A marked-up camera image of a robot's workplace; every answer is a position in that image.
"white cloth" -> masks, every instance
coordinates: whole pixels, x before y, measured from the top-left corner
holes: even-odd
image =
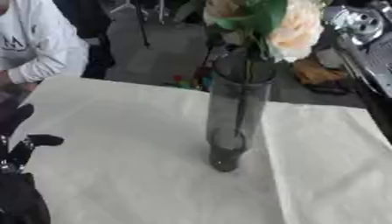
[[[218,173],[207,94],[55,78],[28,102],[13,143],[66,139],[27,165],[53,223],[391,223],[390,146],[365,110],[269,103],[240,169]]]
[[[52,0],[10,0],[0,16],[0,69],[13,83],[81,76],[87,62],[88,44]]]

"table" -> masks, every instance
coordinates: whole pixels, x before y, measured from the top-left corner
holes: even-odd
[[[28,102],[13,143],[66,139],[27,166],[52,223],[392,222],[391,147],[362,109],[268,103],[254,149],[224,174],[207,165],[207,94],[55,78]]]

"glass vase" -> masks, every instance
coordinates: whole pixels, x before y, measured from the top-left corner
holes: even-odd
[[[252,147],[275,67],[263,60],[249,65],[244,52],[229,53],[214,62],[206,137],[211,146],[209,162],[216,170],[235,170],[242,154]]]

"peach rose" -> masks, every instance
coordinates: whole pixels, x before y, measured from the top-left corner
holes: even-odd
[[[307,57],[324,30],[320,19],[320,8],[312,0],[289,0],[282,24],[267,38],[271,56],[289,62]]]

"white sweatshirt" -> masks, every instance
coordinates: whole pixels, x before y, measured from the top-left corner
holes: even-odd
[[[10,0],[0,16],[0,70],[13,83],[81,76],[87,62],[88,44],[52,0]]]

